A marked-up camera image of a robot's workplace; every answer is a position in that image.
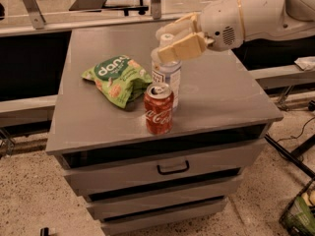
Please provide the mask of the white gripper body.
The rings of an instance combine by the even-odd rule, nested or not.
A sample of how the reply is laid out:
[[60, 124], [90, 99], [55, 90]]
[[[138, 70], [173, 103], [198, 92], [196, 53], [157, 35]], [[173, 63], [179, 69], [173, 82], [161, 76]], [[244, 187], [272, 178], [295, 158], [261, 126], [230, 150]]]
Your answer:
[[240, 0], [217, 0], [206, 6], [200, 16], [201, 32], [208, 48], [225, 51], [239, 47], [245, 36]]

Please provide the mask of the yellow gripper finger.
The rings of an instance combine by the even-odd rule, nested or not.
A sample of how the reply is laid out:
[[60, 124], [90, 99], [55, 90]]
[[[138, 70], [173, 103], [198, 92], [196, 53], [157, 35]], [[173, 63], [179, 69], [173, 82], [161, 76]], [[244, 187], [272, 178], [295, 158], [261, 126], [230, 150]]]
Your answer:
[[207, 49], [207, 41], [202, 32], [157, 34], [159, 47], [157, 59], [160, 63], [170, 63], [199, 57]]
[[156, 38], [160, 39], [163, 34], [169, 33], [179, 35], [182, 32], [198, 32], [199, 31], [199, 14], [190, 13], [182, 18], [164, 26], [157, 30]]

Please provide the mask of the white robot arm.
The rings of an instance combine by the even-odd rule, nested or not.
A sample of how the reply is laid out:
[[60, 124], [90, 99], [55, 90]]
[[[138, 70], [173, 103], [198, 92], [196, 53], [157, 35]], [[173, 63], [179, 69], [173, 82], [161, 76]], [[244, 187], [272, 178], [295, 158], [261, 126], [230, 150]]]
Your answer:
[[312, 35], [314, 24], [315, 0], [217, 0], [160, 28], [152, 55], [169, 63], [255, 39], [299, 39]]

